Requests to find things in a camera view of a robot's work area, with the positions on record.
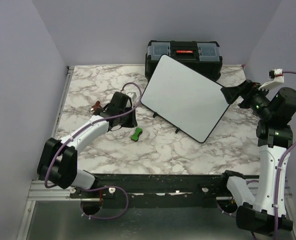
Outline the green round eraser pad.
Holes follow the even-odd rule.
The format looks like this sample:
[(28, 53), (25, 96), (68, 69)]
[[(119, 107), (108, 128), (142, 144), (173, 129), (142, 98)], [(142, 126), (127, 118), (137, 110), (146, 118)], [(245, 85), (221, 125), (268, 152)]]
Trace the green round eraser pad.
[(141, 136), (141, 134), (143, 133), (143, 129), (140, 127), (137, 127), (134, 131), (134, 133), (132, 134), (132, 136), (130, 137), (130, 139), (134, 142), (137, 142)]

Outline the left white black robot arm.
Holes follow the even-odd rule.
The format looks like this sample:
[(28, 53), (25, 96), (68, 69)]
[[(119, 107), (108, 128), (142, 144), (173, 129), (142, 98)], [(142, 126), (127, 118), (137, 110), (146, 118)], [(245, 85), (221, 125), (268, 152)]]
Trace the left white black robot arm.
[(50, 181), (62, 189), (81, 188), (87, 197), (95, 197), (99, 191), (96, 177), (78, 168), (78, 155), (112, 128), (134, 128), (137, 125), (133, 98), (115, 92), (104, 107), (97, 102), (92, 108), (90, 119), (73, 133), (61, 139), (52, 137), (45, 142), (37, 174), (42, 180)]

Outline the white whiteboard with red writing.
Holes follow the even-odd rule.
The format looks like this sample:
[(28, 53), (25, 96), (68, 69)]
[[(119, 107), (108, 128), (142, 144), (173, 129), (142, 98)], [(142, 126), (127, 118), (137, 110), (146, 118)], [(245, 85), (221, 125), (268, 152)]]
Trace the white whiteboard with red writing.
[(198, 143), (204, 143), (230, 106), (221, 88), (219, 83), (164, 54), (141, 103)]

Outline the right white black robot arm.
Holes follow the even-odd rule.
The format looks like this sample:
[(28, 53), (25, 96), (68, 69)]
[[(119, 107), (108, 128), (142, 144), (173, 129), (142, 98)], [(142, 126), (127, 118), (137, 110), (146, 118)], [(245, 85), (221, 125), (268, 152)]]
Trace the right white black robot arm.
[(296, 112), (296, 90), (282, 87), (272, 100), (259, 83), (245, 80), (238, 86), (222, 87), (228, 104), (237, 98), (241, 109), (251, 109), (259, 118), (256, 137), (260, 154), (260, 174), (256, 195), (248, 188), (247, 180), (239, 172), (225, 171), (218, 191), (232, 194), (237, 205), (236, 224), (239, 229), (276, 237), (278, 230), (292, 231), (293, 222), (286, 217), (284, 200), (288, 159), (293, 143), (289, 125)]

